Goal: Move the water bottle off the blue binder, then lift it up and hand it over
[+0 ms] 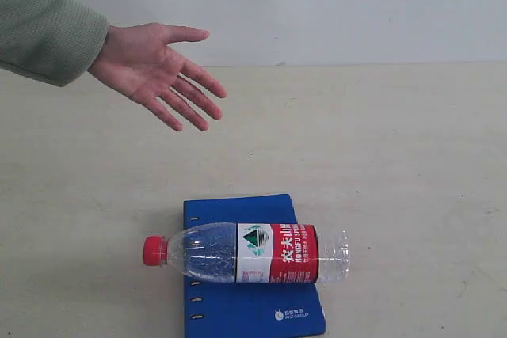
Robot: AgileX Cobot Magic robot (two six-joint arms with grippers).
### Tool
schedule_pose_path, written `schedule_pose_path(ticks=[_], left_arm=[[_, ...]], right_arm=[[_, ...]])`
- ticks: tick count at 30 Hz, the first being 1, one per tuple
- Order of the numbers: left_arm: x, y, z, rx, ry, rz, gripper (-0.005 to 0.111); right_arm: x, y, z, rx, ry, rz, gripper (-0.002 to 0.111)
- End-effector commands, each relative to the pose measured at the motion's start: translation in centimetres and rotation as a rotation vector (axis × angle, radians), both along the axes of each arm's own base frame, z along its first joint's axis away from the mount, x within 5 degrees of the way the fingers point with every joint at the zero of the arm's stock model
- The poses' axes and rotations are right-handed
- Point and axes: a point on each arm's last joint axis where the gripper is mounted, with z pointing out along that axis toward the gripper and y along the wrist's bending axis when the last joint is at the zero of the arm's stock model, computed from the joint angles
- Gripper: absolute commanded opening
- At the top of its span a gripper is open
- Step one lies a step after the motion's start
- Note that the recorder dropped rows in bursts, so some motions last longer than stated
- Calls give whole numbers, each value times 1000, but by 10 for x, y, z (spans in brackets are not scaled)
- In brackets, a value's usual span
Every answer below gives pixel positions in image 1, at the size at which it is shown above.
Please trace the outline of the green knit sleeve forearm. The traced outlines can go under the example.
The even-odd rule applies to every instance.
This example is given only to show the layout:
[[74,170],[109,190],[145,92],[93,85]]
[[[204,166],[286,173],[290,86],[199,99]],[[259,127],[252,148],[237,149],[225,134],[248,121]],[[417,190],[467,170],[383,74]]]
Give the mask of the green knit sleeve forearm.
[[108,30],[74,0],[1,0],[1,68],[64,87],[89,69]]

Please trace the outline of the person's open bare hand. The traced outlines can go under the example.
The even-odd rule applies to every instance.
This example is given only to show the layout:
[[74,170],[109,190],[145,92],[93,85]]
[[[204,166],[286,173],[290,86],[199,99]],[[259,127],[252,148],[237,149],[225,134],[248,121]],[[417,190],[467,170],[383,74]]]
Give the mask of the person's open bare hand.
[[227,91],[203,67],[170,47],[175,43],[197,43],[209,32],[188,26],[150,23],[109,28],[105,43],[88,72],[102,84],[152,112],[165,125],[182,131],[175,111],[200,131],[208,121],[195,108],[214,120],[222,110],[201,90],[224,98]]

